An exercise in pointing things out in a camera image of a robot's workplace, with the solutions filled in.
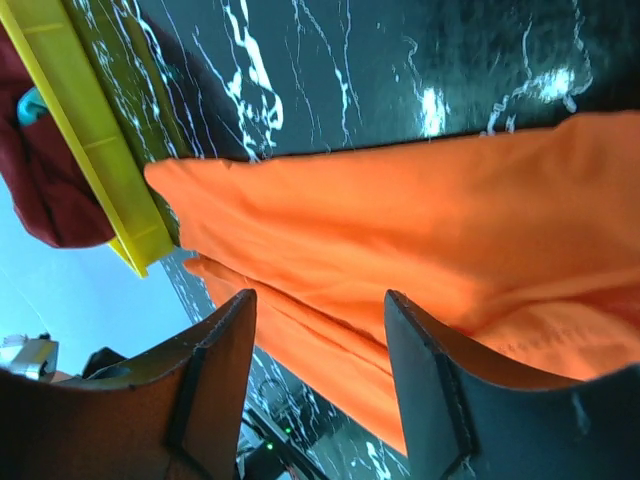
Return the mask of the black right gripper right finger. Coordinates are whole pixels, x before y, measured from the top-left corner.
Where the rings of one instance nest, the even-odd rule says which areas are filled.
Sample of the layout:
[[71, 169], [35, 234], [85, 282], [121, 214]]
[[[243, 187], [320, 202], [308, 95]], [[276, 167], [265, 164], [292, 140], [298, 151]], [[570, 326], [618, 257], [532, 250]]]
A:
[[580, 382], [516, 362], [388, 291], [384, 324], [415, 479], [635, 479], [639, 368]]

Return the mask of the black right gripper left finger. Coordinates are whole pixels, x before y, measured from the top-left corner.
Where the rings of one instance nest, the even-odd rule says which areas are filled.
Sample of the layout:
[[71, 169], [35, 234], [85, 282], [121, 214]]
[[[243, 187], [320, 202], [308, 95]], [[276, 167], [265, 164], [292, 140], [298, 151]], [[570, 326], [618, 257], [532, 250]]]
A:
[[1, 375], [5, 479], [230, 479], [257, 296], [88, 379]]

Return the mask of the orange t shirt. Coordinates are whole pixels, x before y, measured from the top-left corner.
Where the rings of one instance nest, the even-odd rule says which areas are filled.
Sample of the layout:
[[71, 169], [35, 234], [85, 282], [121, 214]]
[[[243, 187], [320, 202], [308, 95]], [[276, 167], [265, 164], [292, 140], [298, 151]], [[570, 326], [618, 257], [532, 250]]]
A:
[[257, 292], [259, 347], [398, 451], [388, 290], [528, 366], [591, 380], [639, 359], [639, 115], [274, 158], [166, 159], [211, 299]]

